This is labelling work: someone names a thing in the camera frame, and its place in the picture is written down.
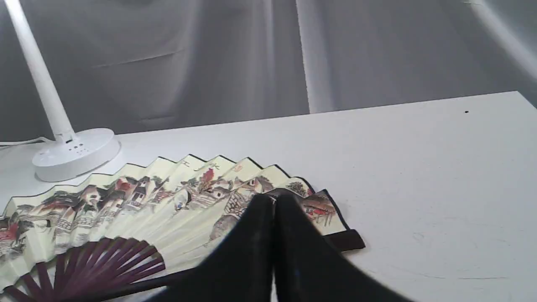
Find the gray backdrop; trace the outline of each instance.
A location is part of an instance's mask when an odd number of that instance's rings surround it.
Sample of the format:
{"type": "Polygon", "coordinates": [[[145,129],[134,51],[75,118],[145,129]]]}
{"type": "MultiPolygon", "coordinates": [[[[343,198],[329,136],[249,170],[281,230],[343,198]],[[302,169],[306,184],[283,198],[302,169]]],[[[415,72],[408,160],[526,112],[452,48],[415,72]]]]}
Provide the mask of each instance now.
{"type": "MultiPolygon", "coordinates": [[[[21,2],[76,131],[138,132],[508,90],[537,103],[535,80],[482,26],[472,1],[21,2]]],[[[537,45],[527,13],[537,2],[486,2],[537,45]]],[[[50,136],[3,1],[0,39],[0,141],[50,136]]]]}

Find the white tabletop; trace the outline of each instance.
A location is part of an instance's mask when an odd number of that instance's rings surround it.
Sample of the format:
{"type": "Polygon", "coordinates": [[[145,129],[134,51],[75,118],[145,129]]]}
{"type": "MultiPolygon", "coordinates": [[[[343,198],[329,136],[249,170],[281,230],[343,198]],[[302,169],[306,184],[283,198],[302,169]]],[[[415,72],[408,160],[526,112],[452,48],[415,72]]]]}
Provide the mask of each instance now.
{"type": "MultiPolygon", "coordinates": [[[[327,188],[367,244],[348,258],[416,301],[537,300],[537,110],[517,92],[119,139],[98,172],[222,154],[327,188]]],[[[0,151],[0,206],[52,186],[34,176],[38,148],[0,151]]]]}

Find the white desk lamp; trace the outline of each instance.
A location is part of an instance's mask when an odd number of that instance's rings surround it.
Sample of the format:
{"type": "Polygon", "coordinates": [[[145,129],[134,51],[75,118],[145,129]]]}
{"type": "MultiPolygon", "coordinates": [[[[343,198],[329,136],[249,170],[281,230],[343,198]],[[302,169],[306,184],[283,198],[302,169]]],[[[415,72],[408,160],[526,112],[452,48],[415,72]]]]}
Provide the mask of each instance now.
{"type": "Polygon", "coordinates": [[[113,159],[120,144],[112,130],[73,131],[19,0],[5,0],[5,4],[55,138],[32,159],[37,176],[47,182],[62,181],[113,159]]]}

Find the lamp base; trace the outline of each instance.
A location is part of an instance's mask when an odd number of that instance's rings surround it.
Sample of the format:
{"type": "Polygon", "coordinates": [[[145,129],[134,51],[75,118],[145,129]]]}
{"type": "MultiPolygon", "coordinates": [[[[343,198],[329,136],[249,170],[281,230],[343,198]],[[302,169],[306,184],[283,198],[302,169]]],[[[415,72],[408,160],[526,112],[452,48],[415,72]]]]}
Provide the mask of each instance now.
{"type": "Polygon", "coordinates": [[[97,128],[76,133],[66,143],[50,143],[32,159],[37,177],[46,182],[75,178],[110,161],[120,144],[110,129],[97,128]]]}

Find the chinese folding fan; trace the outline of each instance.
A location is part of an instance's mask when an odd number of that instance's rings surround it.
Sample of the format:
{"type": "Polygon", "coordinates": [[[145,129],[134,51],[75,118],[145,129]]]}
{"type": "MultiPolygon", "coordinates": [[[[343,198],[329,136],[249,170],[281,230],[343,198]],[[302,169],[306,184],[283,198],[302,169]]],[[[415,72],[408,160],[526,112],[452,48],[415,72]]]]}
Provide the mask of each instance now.
{"type": "Polygon", "coordinates": [[[302,197],[321,234],[348,230],[326,191],[250,158],[159,157],[13,197],[0,217],[0,300],[73,299],[194,268],[254,195],[281,189],[302,197]]]}

